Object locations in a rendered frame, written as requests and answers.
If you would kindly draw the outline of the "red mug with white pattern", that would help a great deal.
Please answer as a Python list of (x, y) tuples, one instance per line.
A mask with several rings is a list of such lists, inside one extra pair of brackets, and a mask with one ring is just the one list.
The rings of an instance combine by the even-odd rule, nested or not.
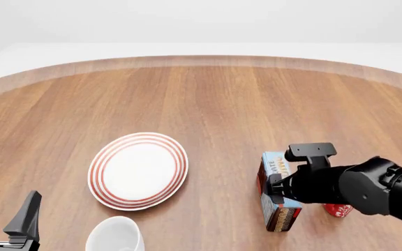
[(323, 206), (328, 214), (336, 218), (343, 218), (353, 210), (353, 207), (347, 204), (323, 204)]

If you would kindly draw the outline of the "white plate with red rings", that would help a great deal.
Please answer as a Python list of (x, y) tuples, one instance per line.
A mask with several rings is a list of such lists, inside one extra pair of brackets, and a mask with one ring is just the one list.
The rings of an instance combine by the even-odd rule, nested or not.
[(170, 198), (188, 175), (188, 155), (175, 139), (154, 132), (125, 135), (102, 148), (87, 173), (104, 206), (139, 211)]

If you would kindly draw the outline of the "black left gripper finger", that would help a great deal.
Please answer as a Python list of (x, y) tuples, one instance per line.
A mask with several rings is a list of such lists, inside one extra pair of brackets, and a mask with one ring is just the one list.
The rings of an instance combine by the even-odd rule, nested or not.
[(9, 238), (40, 240), (38, 220), (41, 200), (41, 194), (35, 190), (28, 194), (15, 217), (3, 229)]

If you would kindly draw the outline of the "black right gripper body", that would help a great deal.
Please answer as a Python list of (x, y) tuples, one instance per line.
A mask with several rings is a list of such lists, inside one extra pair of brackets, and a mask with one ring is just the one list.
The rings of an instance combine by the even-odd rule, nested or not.
[(294, 199), (291, 188), (291, 176), (282, 178), (281, 174), (269, 175), (267, 179), (267, 194), (275, 204), (284, 204), (285, 199)]

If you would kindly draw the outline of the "chocolate pudding box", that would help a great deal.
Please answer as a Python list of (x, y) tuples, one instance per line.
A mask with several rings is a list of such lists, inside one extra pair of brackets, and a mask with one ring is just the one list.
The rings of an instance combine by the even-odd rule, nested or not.
[(280, 195), (270, 195), (267, 182), (271, 175), (275, 176), (275, 181), (291, 175), (283, 152), (264, 152), (262, 154), (256, 183), (266, 230), (289, 231), (301, 212), (302, 205), (298, 201)]

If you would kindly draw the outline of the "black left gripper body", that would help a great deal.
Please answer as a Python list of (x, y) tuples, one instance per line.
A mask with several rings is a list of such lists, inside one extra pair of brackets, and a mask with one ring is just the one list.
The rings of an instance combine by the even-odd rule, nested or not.
[(0, 251), (38, 251), (40, 243), (26, 236), (10, 236), (7, 242), (0, 242)]

